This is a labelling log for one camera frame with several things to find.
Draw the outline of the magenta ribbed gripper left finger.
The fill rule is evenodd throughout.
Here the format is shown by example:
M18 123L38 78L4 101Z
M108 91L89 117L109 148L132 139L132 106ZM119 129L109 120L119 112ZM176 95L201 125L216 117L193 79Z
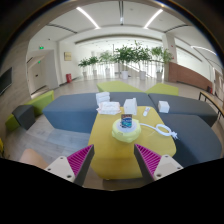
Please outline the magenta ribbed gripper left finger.
M94 146L89 145L68 157L59 156L46 168L46 171L82 186L93 156Z

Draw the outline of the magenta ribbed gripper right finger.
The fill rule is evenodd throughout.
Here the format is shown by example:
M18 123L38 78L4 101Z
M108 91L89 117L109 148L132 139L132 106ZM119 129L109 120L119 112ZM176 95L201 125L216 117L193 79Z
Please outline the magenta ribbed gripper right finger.
M182 169L182 166L171 156L159 155L139 144L134 145L137 159L144 181L149 184Z

